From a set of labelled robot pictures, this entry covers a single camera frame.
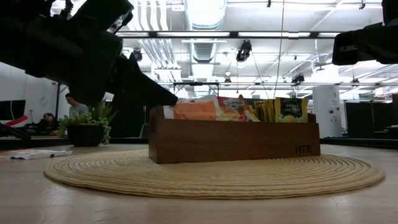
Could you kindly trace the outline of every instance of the plant pot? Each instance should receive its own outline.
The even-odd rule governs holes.
[[[68,137],[76,147],[98,146],[104,138],[104,127],[95,124],[68,126]]]

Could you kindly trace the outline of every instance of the orange snack bag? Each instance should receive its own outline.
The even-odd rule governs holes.
[[[221,121],[259,121],[242,95],[239,98],[217,97]]]
[[[174,106],[174,119],[216,121],[214,101],[177,103]]]

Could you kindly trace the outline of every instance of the person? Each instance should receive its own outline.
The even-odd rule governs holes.
[[[43,115],[43,120],[52,123],[53,121],[55,121],[55,116],[52,113],[45,113]]]
[[[43,119],[40,120],[38,130],[39,131],[54,131],[58,129],[58,121],[52,113],[45,113]]]
[[[84,104],[77,102],[70,93],[67,93],[65,95],[65,98],[70,105],[69,116],[84,114],[88,112],[88,107]]]

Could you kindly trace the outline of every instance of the htc logo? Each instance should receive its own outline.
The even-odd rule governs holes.
[[[296,146],[296,154],[304,154],[304,153],[311,153],[312,147],[311,145],[298,145]]]

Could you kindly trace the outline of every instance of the man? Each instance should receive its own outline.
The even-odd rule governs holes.
[[[88,107],[84,104],[77,102],[70,93],[65,95],[69,108],[69,116],[84,114],[88,112]]]

